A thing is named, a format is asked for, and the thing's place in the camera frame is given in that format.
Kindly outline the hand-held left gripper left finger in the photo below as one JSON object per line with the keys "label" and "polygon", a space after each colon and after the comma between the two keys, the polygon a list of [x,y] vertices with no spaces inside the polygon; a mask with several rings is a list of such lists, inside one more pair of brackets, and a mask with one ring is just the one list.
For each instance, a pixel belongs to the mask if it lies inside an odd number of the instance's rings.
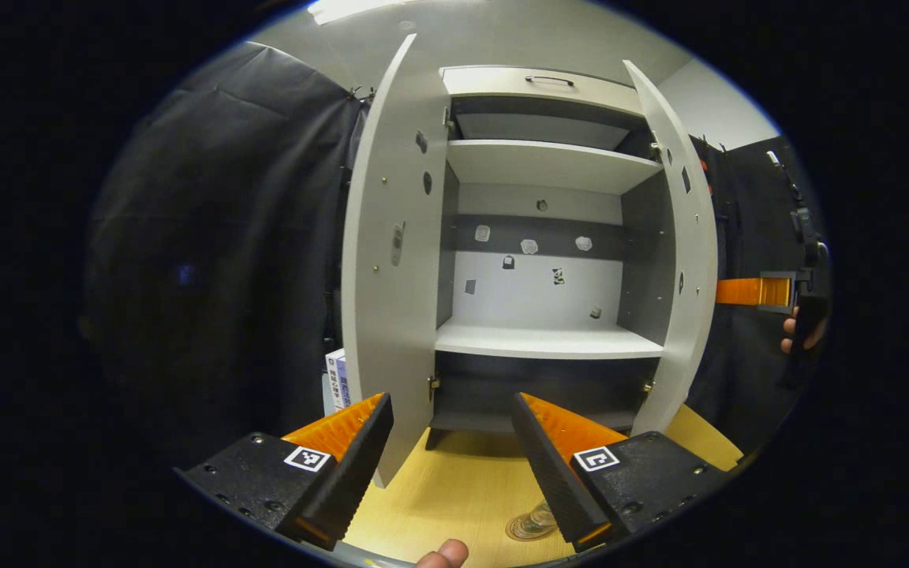
{"label": "hand-held left gripper left finger", "polygon": [[250,432],[176,474],[253,524],[331,552],[344,539],[394,424],[389,393],[283,436]]}

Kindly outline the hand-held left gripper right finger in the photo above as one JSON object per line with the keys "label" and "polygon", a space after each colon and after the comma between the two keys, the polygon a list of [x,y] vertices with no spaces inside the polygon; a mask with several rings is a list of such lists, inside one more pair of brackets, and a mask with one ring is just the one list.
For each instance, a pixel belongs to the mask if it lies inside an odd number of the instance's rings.
{"label": "hand-held left gripper right finger", "polygon": [[660,432],[626,436],[527,393],[511,423],[560,535],[577,552],[642,538],[730,474]]}

